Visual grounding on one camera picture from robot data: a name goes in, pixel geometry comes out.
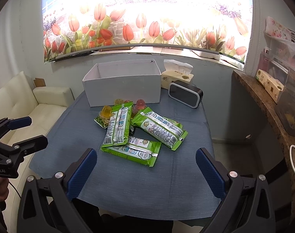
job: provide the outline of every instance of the brown stone counter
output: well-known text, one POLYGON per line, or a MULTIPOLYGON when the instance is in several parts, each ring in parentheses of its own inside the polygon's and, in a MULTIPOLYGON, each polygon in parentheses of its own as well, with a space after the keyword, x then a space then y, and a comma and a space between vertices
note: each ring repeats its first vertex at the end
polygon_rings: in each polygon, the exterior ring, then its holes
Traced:
MULTIPOLYGON (((295 145, 295 137, 290 136, 285 131, 279 117, 275 112, 276 103, 254 77, 251 77, 238 71, 233 71, 232 76, 239 81, 239 83, 256 101, 257 105, 260 107, 264 115, 267 117, 267 120, 271 125, 274 133, 277 135, 277 139, 282 148, 290 175, 292 189, 291 219, 293 219, 295 216, 295 173, 292 170, 290 162, 290 146, 292 144, 295 145)), ((292 150, 292 158, 295 166, 295 150, 292 150)))

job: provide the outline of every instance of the sofa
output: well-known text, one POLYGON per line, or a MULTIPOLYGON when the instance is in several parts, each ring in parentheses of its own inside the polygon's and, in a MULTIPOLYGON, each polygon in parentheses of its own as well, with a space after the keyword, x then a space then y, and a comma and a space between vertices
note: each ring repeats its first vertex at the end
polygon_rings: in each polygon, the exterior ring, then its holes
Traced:
MULTIPOLYGON (((32 92, 24 72, 20 72, 0 89, 0 119, 30 116, 32 125, 10 131, 0 141, 12 146, 31 137, 46 135, 73 101, 70 88, 38 87, 32 92)), ((26 156, 18 168, 19 177, 10 179, 20 195, 29 175, 39 178, 29 169, 32 157, 33 154, 26 156)), ((9 185, 8 189, 7 207, 3 211, 3 216, 8 232, 16 233, 20 198, 12 186, 9 185)))

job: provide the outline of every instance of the tulip print blind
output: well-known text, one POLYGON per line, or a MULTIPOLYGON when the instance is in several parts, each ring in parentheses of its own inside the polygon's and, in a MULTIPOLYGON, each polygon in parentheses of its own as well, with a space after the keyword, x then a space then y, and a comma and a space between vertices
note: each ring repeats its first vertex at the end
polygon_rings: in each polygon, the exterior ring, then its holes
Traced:
POLYGON ((102 46, 168 44, 242 62, 252 0, 42 0, 44 61, 102 46))

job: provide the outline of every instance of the human hand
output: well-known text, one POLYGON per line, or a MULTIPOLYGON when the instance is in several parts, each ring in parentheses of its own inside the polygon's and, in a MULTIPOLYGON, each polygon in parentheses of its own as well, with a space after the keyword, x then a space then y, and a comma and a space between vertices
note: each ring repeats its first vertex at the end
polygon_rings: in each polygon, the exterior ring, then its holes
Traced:
POLYGON ((5 201, 8 197, 8 183, 9 180, 7 178, 0 177, 0 202, 5 201))

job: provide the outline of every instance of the black cable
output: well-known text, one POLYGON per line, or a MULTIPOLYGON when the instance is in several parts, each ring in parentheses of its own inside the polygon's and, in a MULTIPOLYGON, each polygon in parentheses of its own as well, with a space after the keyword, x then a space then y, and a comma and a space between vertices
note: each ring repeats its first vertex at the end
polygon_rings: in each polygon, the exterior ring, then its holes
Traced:
POLYGON ((18 193, 17 189, 13 186, 13 184, 9 181, 10 185, 15 189, 16 193, 18 194, 19 198, 21 199, 20 194, 18 193))

